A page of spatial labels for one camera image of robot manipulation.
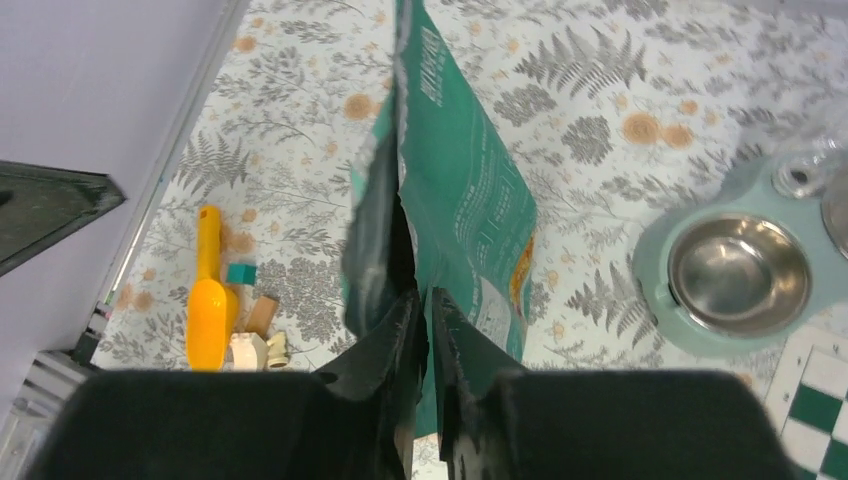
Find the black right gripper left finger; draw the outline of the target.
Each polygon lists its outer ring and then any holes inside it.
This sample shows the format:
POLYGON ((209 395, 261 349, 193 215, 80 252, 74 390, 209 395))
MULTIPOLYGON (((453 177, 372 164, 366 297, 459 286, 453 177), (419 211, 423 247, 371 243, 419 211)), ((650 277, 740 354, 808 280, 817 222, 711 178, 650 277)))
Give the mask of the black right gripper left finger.
POLYGON ((426 364, 419 295, 324 367, 104 371, 70 397, 30 479, 406 479, 426 364))

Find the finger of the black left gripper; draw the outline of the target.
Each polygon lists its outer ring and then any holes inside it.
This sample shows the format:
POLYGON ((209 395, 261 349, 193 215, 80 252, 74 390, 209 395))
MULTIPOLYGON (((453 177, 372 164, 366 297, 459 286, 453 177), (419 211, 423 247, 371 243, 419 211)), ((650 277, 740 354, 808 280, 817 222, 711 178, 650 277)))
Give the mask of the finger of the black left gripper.
POLYGON ((44 250, 126 201, 103 173, 1 162, 1 273, 44 250))

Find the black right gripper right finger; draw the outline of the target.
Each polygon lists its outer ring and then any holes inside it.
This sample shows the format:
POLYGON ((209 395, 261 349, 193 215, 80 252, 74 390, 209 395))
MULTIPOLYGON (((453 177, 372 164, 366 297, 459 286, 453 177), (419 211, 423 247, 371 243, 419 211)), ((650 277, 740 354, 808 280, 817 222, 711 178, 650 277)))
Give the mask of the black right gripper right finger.
POLYGON ((794 479, 763 407, 720 370, 529 370, 431 292, 440 457, 453 479, 794 479))

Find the orange plastic scoop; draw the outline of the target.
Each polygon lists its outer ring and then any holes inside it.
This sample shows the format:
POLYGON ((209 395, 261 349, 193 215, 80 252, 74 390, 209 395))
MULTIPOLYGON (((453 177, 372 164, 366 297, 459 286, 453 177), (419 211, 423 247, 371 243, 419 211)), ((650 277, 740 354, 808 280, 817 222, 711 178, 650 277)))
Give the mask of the orange plastic scoop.
POLYGON ((187 361, 195 371, 222 368, 238 317, 238 296, 221 280, 221 227, 217 207, 199 210, 196 278, 188 296, 185 334, 187 361))

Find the green dog food bag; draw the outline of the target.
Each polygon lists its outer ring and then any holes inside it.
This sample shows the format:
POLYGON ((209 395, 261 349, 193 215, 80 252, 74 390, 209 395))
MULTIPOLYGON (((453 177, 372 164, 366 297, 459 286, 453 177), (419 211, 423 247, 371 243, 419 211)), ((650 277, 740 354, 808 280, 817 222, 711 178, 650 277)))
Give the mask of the green dog food bag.
POLYGON ((536 202, 424 4, 398 2, 395 20, 392 86, 351 173, 346 327, 365 335, 412 277, 520 359, 536 202))

